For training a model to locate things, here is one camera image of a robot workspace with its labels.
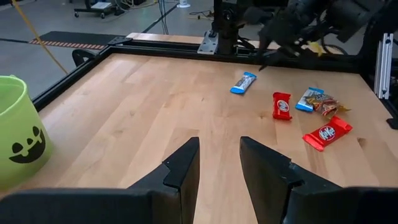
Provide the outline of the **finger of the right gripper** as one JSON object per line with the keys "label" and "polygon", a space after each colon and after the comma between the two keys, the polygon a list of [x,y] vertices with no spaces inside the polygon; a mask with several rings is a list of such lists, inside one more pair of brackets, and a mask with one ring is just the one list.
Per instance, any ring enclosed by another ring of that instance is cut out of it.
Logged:
{"label": "finger of the right gripper", "polygon": [[260,50],[259,59],[262,62],[259,70],[263,70],[266,67],[277,63],[283,58],[298,57],[299,53],[287,49],[274,49],[274,50]]}

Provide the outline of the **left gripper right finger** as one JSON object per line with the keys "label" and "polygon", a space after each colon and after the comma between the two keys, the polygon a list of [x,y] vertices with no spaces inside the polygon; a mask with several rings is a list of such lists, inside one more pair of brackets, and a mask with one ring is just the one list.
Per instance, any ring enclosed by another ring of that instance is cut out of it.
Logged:
{"label": "left gripper right finger", "polygon": [[258,223],[397,223],[397,189],[340,187],[243,136],[241,166]]}

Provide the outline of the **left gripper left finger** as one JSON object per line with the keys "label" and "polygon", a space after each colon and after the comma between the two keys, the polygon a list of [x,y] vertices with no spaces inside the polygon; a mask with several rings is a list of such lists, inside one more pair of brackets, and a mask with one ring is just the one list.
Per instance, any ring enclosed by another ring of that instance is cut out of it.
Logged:
{"label": "left gripper left finger", "polygon": [[44,188],[1,200],[1,223],[192,223],[200,180],[200,140],[190,138],[126,189]]}

